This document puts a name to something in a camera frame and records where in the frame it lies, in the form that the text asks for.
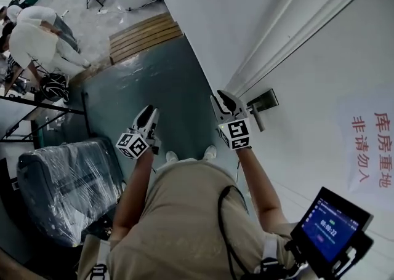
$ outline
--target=plastic-wrapped chair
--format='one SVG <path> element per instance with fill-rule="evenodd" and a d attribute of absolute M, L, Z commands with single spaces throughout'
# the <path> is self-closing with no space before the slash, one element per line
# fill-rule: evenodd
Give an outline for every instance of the plastic-wrapped chair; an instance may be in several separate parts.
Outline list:
<path fill-rule="evenodd" d="M 18 184 L 37 227 L 56 243 L 78 246 L 82 232 L 116 206 L 123 175 L 109 140 L 24 153 Z"/>

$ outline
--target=person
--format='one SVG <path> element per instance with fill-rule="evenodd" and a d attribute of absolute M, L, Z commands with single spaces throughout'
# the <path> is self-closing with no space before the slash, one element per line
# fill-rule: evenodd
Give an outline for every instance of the person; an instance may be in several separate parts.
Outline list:
<path fill-rule="evenodd" d="M 33 59 L 50 63 L 72 78 L 83 68 L 90 67 L 90 63 L 58 37 L 60 32 L 47 21 L 27 18 L 17 23 L 11 32 L 4 32 L 3 29 L 0 52 L 9 50 L 15 62 L 23 69 L 28 68 L 37 82 L 40 82 L 41 76 Z"/>
<path fill-rule="evenodd" d="M 78 43 L 74 38 L 73 31 L 63 19 L 57 15 L 56 11 L 49 7 L 31 6 L 22 9 L 19 6 L 12 5 L 3 13 L 0 11 L 0 17 L 2 14 L 5 14 L 14 24 L 28 18 L 46 21 L 60 30 L 59 37 L 66 41 L 75 51 L 79 52 Z"/>
<path fill-rule="evenodd" d="M 113 220 L 107 258 L 103 242 L 88 235 L 79 261 L 78 279 L 95 279 L 107 271 L 110 279 L 240 279 L 244 274 L 233 261 L 229 267 L 227 245 L 218 224 L 218 200 L 223 199 L 225 234 L 244 268 L 253 273 L 274 244 L 278 261 L 287 269 L 294 257 L 284 249 L 295 225 L 287 222 L 270 180 L 251 148 L 236 150 L 259 224 L 245 210 L 236 183 L 211 162 L 217 155 L 210 146 L 202 161 L 179 161 L 167 153 L 167 164 L 157 170 L 157 179 L 147 196 L 153 153 L 147 149 L 138 158 Z"/>

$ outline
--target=black cable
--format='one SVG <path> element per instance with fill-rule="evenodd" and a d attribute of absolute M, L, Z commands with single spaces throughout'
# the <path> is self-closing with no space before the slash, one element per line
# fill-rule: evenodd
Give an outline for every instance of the black cable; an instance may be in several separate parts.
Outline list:
<path fill-rule="evenodd" d="M 235 276 L 235 272 L 234 272 L 233 262 L 231 260 L 231 256 L 233 256 L 235 262 L 238 264 L 238 266 L 242 269 L 242 271 L 245 274 L 250 274 L 250 272 L 246 269 L 246 267 L 241 262 L 241 260 L 239 259 L 239 257 L 235 253 L 234 249 L 230 245 L 230 242 L 228 241 L 228 238 L 227 238 L 227 235 L 226 235 L 226 232 L 225 232 L 225 228 L 224 228 L 223 215 L 222 215 L 222 204 L 223 204 L 223 200 L 226 198 L 226 196 L 229 194 L 229 192 L 230 192 L 230 190 L 232 188 L 234 188 L 239 193 L 239 195 L 241 196 L 241 198 L 242 198 L 242 200 L 244 202 L 244 207 L 245 207 L 245 209 L 247 211 L 247 207 L 246 207 L 246 202 L 245 202 L 244 196 L 239 191 L 239 189 L 236 186 L 234 186 L 234 185 L 226 186 L 222 190 L 222 192 L 220 193 L 219 199 L 217 201 L 217 218 L 218 218 L 218 221 L 219 221 L 219 230 L 220 230 L 220 233 L 222 234 L 224 243 L 226 245 L 227 259 L 228 259 L 228 266 L 230 268 L 230 274 L 231 274 L 233 280 L 237 280 L 237 278 Z"/>

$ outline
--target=white shirt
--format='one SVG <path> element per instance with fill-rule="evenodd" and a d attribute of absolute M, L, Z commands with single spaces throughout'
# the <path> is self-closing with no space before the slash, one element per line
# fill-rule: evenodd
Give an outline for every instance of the white shirt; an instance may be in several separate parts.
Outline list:
<path fill-rule="evenodd" d="M 51 25 L 55 23 L 56 11 L 49 7 L 33 6 L 21 9 L 19 6 L 10 6 L 7 9 L 7 16 L 12 23 L 19 23 L 26 18 L 47 21 Z"/>
<path fill-rule="evenodd" d="M 24 19 L 11 33 L 9 50 L 14 60 L 26 69 L 31 59 L 50 63 L 55 55 L 58 37 L 39 25 L 41 20 Z"/>

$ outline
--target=screen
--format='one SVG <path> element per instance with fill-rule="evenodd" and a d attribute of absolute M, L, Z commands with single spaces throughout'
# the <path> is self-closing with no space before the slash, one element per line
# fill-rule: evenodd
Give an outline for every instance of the screen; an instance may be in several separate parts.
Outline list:
<path fill-rule="evenodd" d="M 309 213 L 302 229 L 328 262 L 342 250 L 358 223 L 323 199 Z"/>

